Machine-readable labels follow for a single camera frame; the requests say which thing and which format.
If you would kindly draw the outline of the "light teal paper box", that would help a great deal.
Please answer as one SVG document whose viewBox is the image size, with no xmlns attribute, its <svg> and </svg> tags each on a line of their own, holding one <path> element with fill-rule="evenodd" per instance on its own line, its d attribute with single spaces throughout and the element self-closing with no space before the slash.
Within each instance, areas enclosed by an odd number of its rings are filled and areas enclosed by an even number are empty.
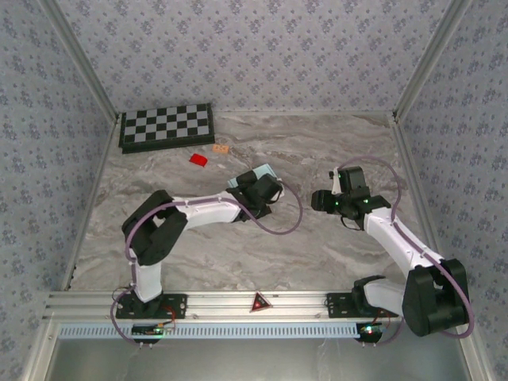
<svg viewBox="0 0 508 381">
<path fill-rule="evenodd" d="M 238 175 L 237 177 L 230 179 L 228 181 L 228 186 L 226 190 L 227 191 L 232 191 L 233 189 L 246 190 L 249 188 L 253 188 L 256 184 L 260 185 L 260 180 L 265 175 L 267 175 L 271 179 L 271 183 L 283 189 L 281 181 L 277 178 L 276 173 L 273 171 L 271 166 L 269 164 L 263 164 L 259 167 L 256 167 L 252 170 L 245 172 L 242 175 Z"/>
</svg>

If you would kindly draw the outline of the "black red triangle marker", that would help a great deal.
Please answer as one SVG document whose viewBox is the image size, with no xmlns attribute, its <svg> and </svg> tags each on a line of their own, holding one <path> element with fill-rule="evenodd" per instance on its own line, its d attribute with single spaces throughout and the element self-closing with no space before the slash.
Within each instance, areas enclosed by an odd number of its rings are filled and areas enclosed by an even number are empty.
<svg viewBox="0 0 508 381">
<path fill-rule="evenodd" d="M 269 308 L 272 308 L 272 304 L 260 291 L 256 291 L 252 300 L 250 313 L 259 312 Z"/>
</svg>

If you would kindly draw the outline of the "black grey chessboard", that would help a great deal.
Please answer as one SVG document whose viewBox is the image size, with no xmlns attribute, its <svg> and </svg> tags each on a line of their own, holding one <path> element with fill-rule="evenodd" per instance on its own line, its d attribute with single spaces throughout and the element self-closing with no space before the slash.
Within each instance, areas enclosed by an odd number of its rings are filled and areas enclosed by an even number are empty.
<svg viewBox="0 0 508 381">
<path fill-rule="evenodd" d="M 124 154 L 215 143 L 209 103 L 129 111 L 119 116 Z"/>
</svg>

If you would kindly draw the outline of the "aluminium side rail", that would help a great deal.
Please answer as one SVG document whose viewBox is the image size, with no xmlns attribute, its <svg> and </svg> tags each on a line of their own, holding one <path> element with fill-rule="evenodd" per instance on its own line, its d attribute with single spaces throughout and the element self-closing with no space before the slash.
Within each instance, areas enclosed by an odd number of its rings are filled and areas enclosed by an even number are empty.
<svg viewBox="0 0 508 381">
<path fill-rule="evenodd" d="M 119 114 L 115 116 L 113 121 L 110 124 L 110 131 L 108 134 L 108 137 L 106 139 L 106 143 L 104 146 L 104 149 L 102 151 L 101 158 L 98 162 L 98 168 L 95 172 L 94 182 L 92 184 L 92 188 L 90 189 L 89 197 L 87 199 L 87 205 L 84 210 L 83 219 L 80 222 L 76 237 L 75 237 L 75 243 L 73 244 L 71 255 L 69 257 L 69 261 L 67 263 L 66 270 L 63 274 L 63 281 L 60 285 L 59 291 L 68 291 L 71 287 L 71 282 L 73 279 L 73 274 L 75 271 L 75 266 L 77 263 L 77 260 L 79 258 L 79 252 L 81 250 L 83 240 L 87 233 L 87 226 L 90 220 L 90 216 L 92 215 L 93 209 L 94 209 L 94 203 L 98 194 L 98 189 L 100 186 L 102 174 L 104 172 L 104 168 L 106 165 L 107 157 L 109 155 L 109 150 L 112 144 L 112 141 L 114 139 L 115 131 L 118 129 L 119 123 L 120 123 L 121 117 Z"/>
<path fill-rule="evenodd" d="M 410 150 L 410 144 L 408 143 L 405 132 L 398 123 L 398 119 L 395 115 L 388 114 L 388 122 L 394 134 L 395 145 L 400 155 L 402 167 L 405 172 L 405 179 L 408 183 L 418 223 L 423 234 L 421 240 L 434 252 L 439 253 L 443 258 L 449 260 L 451 258 L 450 254 L 442 248 L 442 245 L 438 241 L 437 229 L 429 210 L 429 204 L 421 184 L 418 168 Z"/>
</svg>

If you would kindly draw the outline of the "aluminium corner post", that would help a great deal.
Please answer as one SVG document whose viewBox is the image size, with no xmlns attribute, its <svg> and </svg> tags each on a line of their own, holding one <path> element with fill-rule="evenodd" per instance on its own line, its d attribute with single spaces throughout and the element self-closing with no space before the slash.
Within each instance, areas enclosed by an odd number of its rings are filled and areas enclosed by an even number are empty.
<svg viewBox="0 0 508 381">
<path fill-rule="evenodd" d="M 414 73 L 410 77 L 394 108 L 393 115 L 396 122 L 400 123 L 403 121 L 410 111 L 425 82 L 436 67 L 441 54 L 451 40 L 453 33 L 472 3 L 473 0 L 450 0 L 448 8 L 444 12 L 435 33 L 425 48 Z"/>
<path fill-rule="evenodd" d="M 67 54 L 89 88 L 99 108 L 109 121 L 117 120 L 117 111 L 109 100 L 106 90 L 96 75 L 71 25 L 67 21 L 57 0 L 37 0 L 59 37 Z"/>
</svg>

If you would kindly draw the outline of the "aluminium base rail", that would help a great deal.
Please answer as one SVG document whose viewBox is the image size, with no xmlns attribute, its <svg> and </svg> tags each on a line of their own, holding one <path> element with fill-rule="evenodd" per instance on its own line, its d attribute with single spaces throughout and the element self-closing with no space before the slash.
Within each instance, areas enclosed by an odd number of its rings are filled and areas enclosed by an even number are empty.
<svg viewBox="0 0 508 381">
<path fill-rule="evenodd" d="M 328 291 L 264 291 L 271 306 L 251 311 L 253 291 L 184 291 L 190 322 L 300 322 L 329 319 Z M 59 291 L 48 295 L 42 318 L 65 322 L 108 322 L 113 303 L 111 291 Z"/>
</svg>

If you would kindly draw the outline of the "grey metal sheet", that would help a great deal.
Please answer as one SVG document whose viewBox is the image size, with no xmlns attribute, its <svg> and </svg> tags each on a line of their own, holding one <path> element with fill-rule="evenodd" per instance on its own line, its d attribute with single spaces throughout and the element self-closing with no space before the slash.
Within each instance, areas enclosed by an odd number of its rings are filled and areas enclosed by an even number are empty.
<svg viewBox="0 0 508 381">
<path fill-rule="evenodd" d="M 401 335 L 364 348 L 345 339 L 61 340 L 45 381 L 471 381 L 460 346 Z"/>
</svg>

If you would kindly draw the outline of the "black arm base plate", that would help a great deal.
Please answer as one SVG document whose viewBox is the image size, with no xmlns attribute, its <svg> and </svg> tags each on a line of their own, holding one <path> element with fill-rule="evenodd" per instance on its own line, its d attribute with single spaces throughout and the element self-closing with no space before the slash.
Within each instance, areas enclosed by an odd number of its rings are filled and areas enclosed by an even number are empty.
<svg viewBox="0 0 508 381">
<path fill-rule="evenodd" d="M 142 302 L 132 291 L 120 297 L 117 319 L 184 319 L 187 312 L 186 294 L 162 293 L 149 302 Z"/>
<path fill-rule="evenodd" d="M 367 303 L 364 296 L 353 292 L 333 292 L 325 296 L 325 306 L 330 318 L 376 318 L 378 313 L 384 317 L 398 317 L 390 310 L 381 312 L 380 307 Z"/>
</svg>

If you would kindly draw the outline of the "small green circuit board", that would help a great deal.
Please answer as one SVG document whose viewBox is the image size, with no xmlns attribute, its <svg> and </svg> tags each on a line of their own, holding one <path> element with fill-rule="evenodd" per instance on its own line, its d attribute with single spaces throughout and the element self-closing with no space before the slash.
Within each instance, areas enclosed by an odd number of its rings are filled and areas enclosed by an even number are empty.
<svg viewBox="0 0 508 381">
<path fill-rule="evenodd" d="M 135 324 L 131 328 L 131 335 L 134 336 L 157 336 L 164 335 L 165 328 L 163 324 Z"/>
<path fill-rule="evenodd" d="M 364 344 L 377 344 L 387 330 L 381 323 L 357 323 L 356 341 Z"/>
</svg>

